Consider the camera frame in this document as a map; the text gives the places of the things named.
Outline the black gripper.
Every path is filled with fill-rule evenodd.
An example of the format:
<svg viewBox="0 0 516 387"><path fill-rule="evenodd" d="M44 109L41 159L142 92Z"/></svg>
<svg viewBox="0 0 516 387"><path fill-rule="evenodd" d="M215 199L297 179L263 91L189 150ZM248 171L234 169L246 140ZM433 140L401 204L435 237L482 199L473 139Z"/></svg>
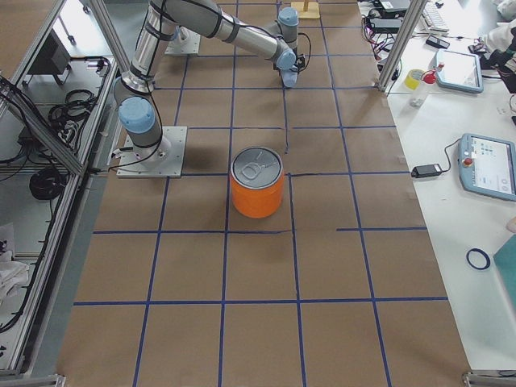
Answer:
<svg viewBox="0 0 516 387"><path fill-rule="evenodd" d="M283 52L275 62L275 69L282 72L299 73L306 68L306 58L303 54L297 56L295 52Z"/></svg>

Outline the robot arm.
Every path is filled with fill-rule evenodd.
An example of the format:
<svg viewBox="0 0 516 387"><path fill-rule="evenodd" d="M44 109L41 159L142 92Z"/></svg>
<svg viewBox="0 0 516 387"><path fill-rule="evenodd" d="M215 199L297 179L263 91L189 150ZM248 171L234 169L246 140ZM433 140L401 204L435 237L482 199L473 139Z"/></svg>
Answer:
<svg viewBox="0 0 516 387"><path fill-rule="evenodd" d="M283 85L292 88L306 67L298 55L298 24L292 7L281 9L268 26L258 27L229 15L214 1L150 1L129 69L114 84L119 122L132 142L130 163L159 164L171 148L152 96L168 49L189 53L202 37L215 38L271 61Z"/></svg>

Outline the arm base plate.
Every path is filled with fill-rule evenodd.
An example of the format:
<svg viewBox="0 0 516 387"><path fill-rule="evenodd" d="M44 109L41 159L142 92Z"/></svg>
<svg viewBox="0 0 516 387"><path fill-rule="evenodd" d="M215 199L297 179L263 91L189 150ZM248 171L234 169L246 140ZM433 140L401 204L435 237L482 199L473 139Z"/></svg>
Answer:
<svg viewBox="0 0 516 387"><path fill-rule="evenodd" d="M154 148L134 147L129 135L124 146L131 148L120 158L121 168L117 168L119 178L180 178L183 168L187 127L165 126L162 144L148 159Z"/></svg>
<svg viewBox="0 0 516 387"><path fill-rule="evenodd" d="M201 36L186 27L176 27L165 50L166 56L189 56L199 53Z"/></svg>

